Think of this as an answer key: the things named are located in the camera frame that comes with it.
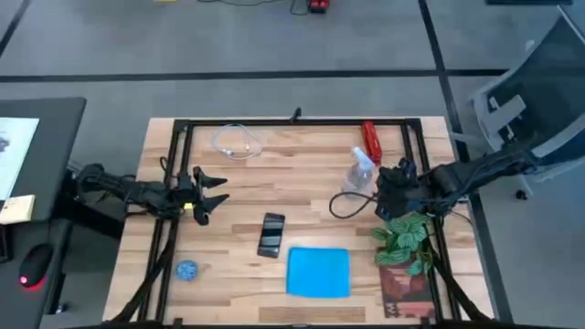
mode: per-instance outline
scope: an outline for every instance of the desk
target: desk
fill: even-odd
[[[174,119],[150,121],[138,179],[163,179],[159,157],[168,153],[173,123]],[[425,117],[421,123],[431,166],[452,161],[444,119]],[[209,141],[216,129],[195,129],[189,165],[201,165],[208,175],[226,177],[227,184],[208,194],[230,193],[230,198],[214,211],[207,227],[197,225],[190,212],[182,216],[174,263],[194,260],[200,273],[193,282],[171,279],[165,312],[167,324],[175,317],[182,317],[185,324],[420,322],[413,318],[384,317],[378,268],[372,261],[378,244],[368,235],[371,228],[382,225],[374,215],[374,207],[370,205],[349,220],[335,219],[328,211],[329,198],[339,191],[343,175],[355,162],[351,147],[363,145],[358,126],[250,127],[262,140],[264,151],[258,157],[240,162],[231,161],[211,148]],[[384,152],[383,163],[396,164],[404,156],[400,128],[378,126],[377,130]],[[241,132],[226,133],[218,142],[236,152],[243,149]],[[466,213],[464,208],[458,211]],[[286,216],[281,255],[277,260],[256,256],[265,212]],[[152,217],[127,218],[104,320],[117,314],[141,283],[153,229]],[[464,218],[449,216],[445,236],[456,280],[480,309],[491,314],[471,226]],[[348,249],[352,296],[322,300],[286,295],[285,262],[291,246]],[[158,288],[154,287],[149,319],[154,318],[157,297]],[[444,298],[441,301],[443,312],[449,316]]]
[[[58,198],[67,170],[69,154],[75,141],[83,99],[51,99],[27,101],[0,101],[0,117],[39,118],[35,136],[28,148],[13,189],[13,196],[34,194],[33,222],[11,225],[14,257],[0,264],[0,319],[2,327],[36,329],[47,313],[53,289],[58,288],[62,253],[71,230],[64,219],[48,220]],[[47,281],[36,292],[26,292],[18,283],[18,269],[28,251],[39,243],[50,240],[55,248],[48,267]]]

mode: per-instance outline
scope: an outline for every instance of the gray floor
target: gray floor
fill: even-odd
[[[0,31],[17,5],[0,3]],[[338,0],[326,16],[289,16],[288,5],[33,0],[0,58],[0,75],[434,67],[417,1]],[[554,7],[487,7],[484,0],[429,0],[429,7],[450,69],[511,67],[558,16]],[[450,79],[466,131],[474,117],[465,101],[489,79]],[[72,158],[118,174],[135,171],[153,116],[290,115],[298,106],[306,115],[446,115],[437,78],[0,84],[0,99],[58,96],[88,99]],[[482,190],[520,323],[582,326],[585,260],[576,250],[585,227],[581,190],[571,186],[584,179],[585,171],[560,177],[525,203],[510,197],[507,180]],[[47,317],[43,328],[101,319],[115,243],[83,229],[74,236],[103,250],[91,253],[91,268],[79,253],[69,255],[64,301],[71,310]]]

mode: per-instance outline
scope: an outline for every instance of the red device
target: red device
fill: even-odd
[[[376,133],[376,127],[372,121],[362,122],[362,136],[364,137],[364,144],[366,145],[367,156],[376,165],[382,163],[382,147],[380,140]]]
[[[308,0],[311,13],[324,14],[329,6],[329,0]]]

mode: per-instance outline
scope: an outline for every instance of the green plant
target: green plant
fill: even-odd
[[[394,265],[411,260],[410,275],[427,273],[432,265],[432,255],[423,248],[422,241],[427,238],[425,225],[428,222],[426,215],[409,213],[385,222],[384,228],[372,228],[372,237],[386,244],[374,257],[376,264]]]

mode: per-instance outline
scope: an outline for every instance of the spray bottle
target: spray bottle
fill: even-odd
[[[352,152],[357,159],[357,164],[352,165],[344,177],[343,191],[369,195],[370,191],[367,189],[372,180],[374,163],[359,147],[354,147]]]

